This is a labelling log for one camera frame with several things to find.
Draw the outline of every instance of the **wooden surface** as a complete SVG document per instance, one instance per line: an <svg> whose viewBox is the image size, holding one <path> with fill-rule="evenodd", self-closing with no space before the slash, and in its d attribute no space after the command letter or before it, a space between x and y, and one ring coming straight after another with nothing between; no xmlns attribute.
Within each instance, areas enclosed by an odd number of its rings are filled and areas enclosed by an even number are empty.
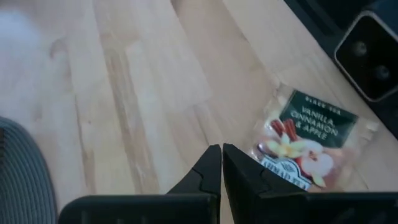
<svg viewBox="0 0 398 224"><path fill-rule="evenodd" d="M208 145L243 147L279 82L377 120L282 0L0 3L0 116L37 141L59 210L167 192ZM398 190L397 158L382 125L347 190Z"/></svg>

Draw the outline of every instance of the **tea bag packet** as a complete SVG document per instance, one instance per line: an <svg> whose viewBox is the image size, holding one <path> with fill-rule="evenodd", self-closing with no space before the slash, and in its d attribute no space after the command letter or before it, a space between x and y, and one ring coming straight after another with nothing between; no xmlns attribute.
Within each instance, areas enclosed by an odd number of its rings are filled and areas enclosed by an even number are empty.
<svg viewBox="0 0 398 224"><path fill-rule="evenodd" d="M249 155L311 192L343 189L378 124L281 84L250 137Z"/></svg>

